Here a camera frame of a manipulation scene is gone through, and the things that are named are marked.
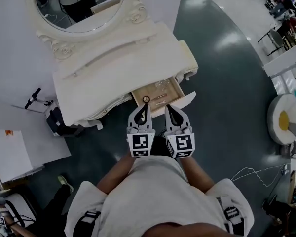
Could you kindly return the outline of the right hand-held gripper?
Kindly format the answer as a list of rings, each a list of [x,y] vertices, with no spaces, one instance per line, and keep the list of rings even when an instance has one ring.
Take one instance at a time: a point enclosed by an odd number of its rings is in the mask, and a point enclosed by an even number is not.
[[[195,135],[187,114],[170,104],[165,107],[166,145],[172,158],[191,157],[195,151]]]

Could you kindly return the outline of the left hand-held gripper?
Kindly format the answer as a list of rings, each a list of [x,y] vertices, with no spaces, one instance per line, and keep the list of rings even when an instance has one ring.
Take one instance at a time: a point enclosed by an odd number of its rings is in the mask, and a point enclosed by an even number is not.
[[[138,106],[128,117],[127,142],[133,158],[150,156],[155,130],[149,104]]]

